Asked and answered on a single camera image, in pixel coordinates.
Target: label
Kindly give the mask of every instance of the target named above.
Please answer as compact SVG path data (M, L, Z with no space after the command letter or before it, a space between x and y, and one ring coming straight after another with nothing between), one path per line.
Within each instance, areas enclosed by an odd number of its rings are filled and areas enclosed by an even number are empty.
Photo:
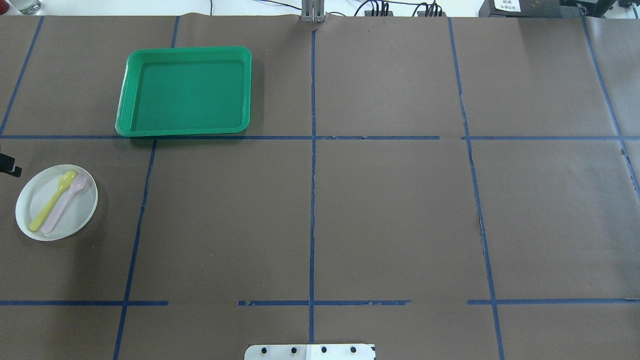
M493 0L493 4L503 12L520 12L520 0Z

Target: spoon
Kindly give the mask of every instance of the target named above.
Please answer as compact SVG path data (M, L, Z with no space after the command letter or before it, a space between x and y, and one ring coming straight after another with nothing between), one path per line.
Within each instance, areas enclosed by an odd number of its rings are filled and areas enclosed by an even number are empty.
M71 186L71 182L73 182L73 180L76 178L76 174L77 173L72 170L72 171L65 172L65 174L60 177L60 180L58 180L58 190L56 191L55 194L53 194L53 196L51 197L51 200L49 200L49 202L44 206L44 208L42 208L38 216L36 216L33 219L33 221L31 222L31 225L29 225L30 231L38 231L40 226L42 226L44 219L47 218L47 215L49 214L53 206L56 204L56 201L58 201L58 198L60 197L60 195L63 192L65 192L65 190L68 189L69 186Z
M62 215L62 212L67 207L67 204L69 203L71 198L73 198L75 194L79 193L80 190L84 189L88 182L88 179L89 177L84 172L81 172L71 182L69 191L64 193L64 195L62 195L62 198L60 199L60 205L53 209L49 217L47 217L47 221L44 222L44 225L42 226L43 234L47 236L51 234L51 231L53 231L53 228L56 227L56 224L60 219L60 215Z

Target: white plate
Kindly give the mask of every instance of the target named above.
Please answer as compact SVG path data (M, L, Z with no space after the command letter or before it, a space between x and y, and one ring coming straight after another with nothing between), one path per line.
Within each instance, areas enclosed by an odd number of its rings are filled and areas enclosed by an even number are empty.
M51 231L50 235L47 236L40 230L30 231L29 224L58 189L60 177L70 170L77 173L86 173L89 177L86 186L71 199L64 213L60 216L58 225ZM59 205L60 202L56 203L54 209ZM40 241L53 241L66 238L82 229L93 216L97 206L98 189L91 174L75 165L56 165L43 170L24 186L15 205L15 219L18 221L20 230L30 238Z

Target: black device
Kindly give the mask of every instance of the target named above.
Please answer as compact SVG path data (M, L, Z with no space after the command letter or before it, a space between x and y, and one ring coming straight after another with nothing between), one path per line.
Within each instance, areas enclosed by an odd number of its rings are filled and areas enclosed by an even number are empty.
M15 159L5 154L0 154L0 172L15 177L22 175L22 169L15 166Z
M543 17L564 19L571 17L580 17L581 12L580 8L578 7L578 3L582 3L582 1L571 2L565 0L484 0L482 6L480 7L480 10L478 11L478 17Z

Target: black connector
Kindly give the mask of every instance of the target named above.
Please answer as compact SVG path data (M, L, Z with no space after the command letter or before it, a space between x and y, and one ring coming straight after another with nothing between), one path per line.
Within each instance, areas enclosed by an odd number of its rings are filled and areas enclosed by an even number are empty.
M15 166L15 159L5 154L0 154L0 172L15 177L22 175L22 169Z

